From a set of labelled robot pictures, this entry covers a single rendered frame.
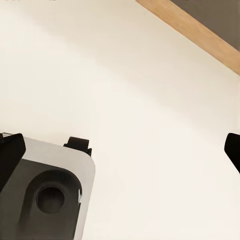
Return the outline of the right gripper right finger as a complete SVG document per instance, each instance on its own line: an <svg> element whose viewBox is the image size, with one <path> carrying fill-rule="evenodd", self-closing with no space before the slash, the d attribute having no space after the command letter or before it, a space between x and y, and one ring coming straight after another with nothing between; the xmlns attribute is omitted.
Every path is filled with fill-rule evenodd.
<svg viewBox="0 0 240 240"><path fill-rule="evenodd" d="M229 133L225 141L224 151L240 173L240 135Z"/></svg>

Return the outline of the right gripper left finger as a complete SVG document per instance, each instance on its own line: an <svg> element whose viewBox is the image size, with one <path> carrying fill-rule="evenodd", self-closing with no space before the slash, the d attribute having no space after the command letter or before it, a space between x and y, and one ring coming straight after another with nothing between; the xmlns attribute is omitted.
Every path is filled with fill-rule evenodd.
<svg viewBox="0 0 240 240"><path fill-rule="evenodd" d="M0 193L26 152L21 133L0 138Z"/></svg>

